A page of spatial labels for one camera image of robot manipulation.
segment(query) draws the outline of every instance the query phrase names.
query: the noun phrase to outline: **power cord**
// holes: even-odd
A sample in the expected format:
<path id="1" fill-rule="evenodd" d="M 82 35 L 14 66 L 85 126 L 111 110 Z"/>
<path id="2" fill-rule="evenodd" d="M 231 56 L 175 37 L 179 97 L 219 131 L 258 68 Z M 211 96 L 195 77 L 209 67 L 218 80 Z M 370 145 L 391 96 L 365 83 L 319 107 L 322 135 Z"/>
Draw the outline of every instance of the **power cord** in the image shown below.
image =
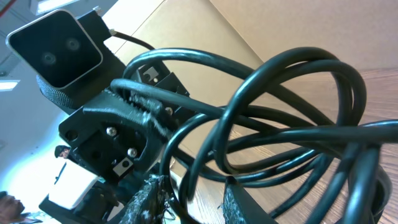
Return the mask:
<path id="1" fill-rule="evenodd" d="M 164 60 L 199 63 L 226 72 L 244 80 L 224 107 L 206 103 L 130 80 L 138 68 Z M 336 123 L 304 99 L 283 87 L 281 83 L 295 77 L 317 72 L 331 72 L 338 88 L 339 107 Z M 131 91 L 172 103 L 197 115 L 184 123 L 170 139 L 160 163 L 160 174 L 170 176 L 172 157 L 187 168 L 175 196 L 170 179 L 167 191 L 172 195 L 170 205 L 187 223 L 198 223 L 187 212 L 198 176 L 224 182 L 226 176 L 205 164 L 216 161 L 219 169 L 233 175 L 245 187 L 270 187 L 293 180 L 311 172 L 300 188 L 284 203 L 270 212 L 272 218 L 293 207 L 306 196 L 326 172 L 333 158 L 340 159 L 330 185 L 323 194 L 307 223 L 320 223 L 336 200 L 343 184 L 349 182 L 349 198 L 342 218 L 343 223 L 376 223 L 386 205 L 385 199 L 377 203 L 373 192 L 391 194 L 391 182 L 379 164 L 383 143 L 398 142 L 398 120 L 380 121 L 358 126 L 366 105 L 366 88 L 361 75 L 351 66 L 340 62 L 331 53 L 315 47 L 301 47 L 283 52 L 253 70 L 220 55 L 193 49 L 158 49 L 145 52 L 132 59 L 123 78 L 113 80 L 111 88 L 122 96 Z M 283 111 L 253 106 L 250 103 L 268 92 L 301 112 L 316 125 Z M 275 121 L 290 128 L 278 129 L 253 118 Z M 218 119 L 194 159 L 178 148 L 182 139 L 198 126 Z M 233 124 L 251 128 L 257 133 L 228 140 Z M 245 165 L 233 165 L 228 153 L 266 144 L 292 142 L 301 147 Z"/>
<path id="2" fill-rule="evenodd" d="M 109 30 L 109 33 L 111 33 L 111 35 L 114 36 L 114 37 L 117 37 L 117 38 L 120 38 L 120 39 L 123 39 L 123 40 L 130 41 L 132 43 L 141 45 L 141 46 L 145 47 L 148 50 L 155 50 L 155 48 L 153 46 L 151 46 L 151 44 L 148 44 L 147 42 L 145 42 L 143 40 L 140 40 L 140 39 L 137 39 L 135 37 L 132 37 L 130 35 L 122 34 L 122 33 L 118 32 L 118 31 L 115 31 L 114 29 Z"/>

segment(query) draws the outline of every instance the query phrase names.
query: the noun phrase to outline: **camera housing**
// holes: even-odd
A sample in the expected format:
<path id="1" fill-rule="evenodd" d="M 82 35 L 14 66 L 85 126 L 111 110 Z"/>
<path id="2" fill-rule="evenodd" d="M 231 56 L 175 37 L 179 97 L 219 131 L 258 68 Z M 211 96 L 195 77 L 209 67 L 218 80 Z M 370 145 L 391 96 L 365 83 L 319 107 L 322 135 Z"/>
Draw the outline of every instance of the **camera housing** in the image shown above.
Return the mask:
<path id="1" fill-rule="evenodd" d="M 68 87 L 103 61 L 86 30 L 63 9 L 11 32 L 6 43 L 56 90 Z"/>

